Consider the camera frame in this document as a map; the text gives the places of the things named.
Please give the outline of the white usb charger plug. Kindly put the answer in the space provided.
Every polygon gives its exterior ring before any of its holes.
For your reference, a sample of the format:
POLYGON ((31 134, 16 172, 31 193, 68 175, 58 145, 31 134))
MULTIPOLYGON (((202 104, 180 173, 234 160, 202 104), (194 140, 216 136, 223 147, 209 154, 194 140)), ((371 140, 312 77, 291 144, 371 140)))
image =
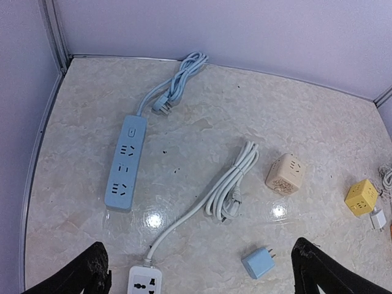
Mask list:
POLYGON ((383 209, 375 208, 370 214, 372 226, 374 230, 383 230, 386 225, 386 217, 383 209))

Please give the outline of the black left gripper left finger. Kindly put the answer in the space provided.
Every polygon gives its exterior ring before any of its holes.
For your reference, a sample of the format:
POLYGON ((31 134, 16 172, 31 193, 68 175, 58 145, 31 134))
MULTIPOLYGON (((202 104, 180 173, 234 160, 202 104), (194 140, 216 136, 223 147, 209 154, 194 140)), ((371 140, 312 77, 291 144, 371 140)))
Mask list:
POLYGON ((95 242, 65 267, 25 293, 108 293, 112 285, 108 254, 95 242))

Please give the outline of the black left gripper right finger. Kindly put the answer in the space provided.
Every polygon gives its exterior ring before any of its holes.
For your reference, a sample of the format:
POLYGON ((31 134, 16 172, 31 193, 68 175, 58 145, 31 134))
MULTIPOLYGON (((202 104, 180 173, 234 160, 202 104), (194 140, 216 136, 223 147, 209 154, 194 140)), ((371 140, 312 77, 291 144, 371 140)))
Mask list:
POLYGON ((343 267, 306 238, 297 239, 291 258, 295 293, 389 293, 343 267))

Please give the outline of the blue usb charger plug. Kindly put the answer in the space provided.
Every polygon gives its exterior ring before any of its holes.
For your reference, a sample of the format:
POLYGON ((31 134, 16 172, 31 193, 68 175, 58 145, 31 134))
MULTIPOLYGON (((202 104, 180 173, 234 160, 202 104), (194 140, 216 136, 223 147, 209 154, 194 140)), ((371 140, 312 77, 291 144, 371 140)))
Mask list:
POLYGON ((241 256, 241 263, 252 279, 260 279, 275 267, 276 254, 271 247, 251 245, 241 256))

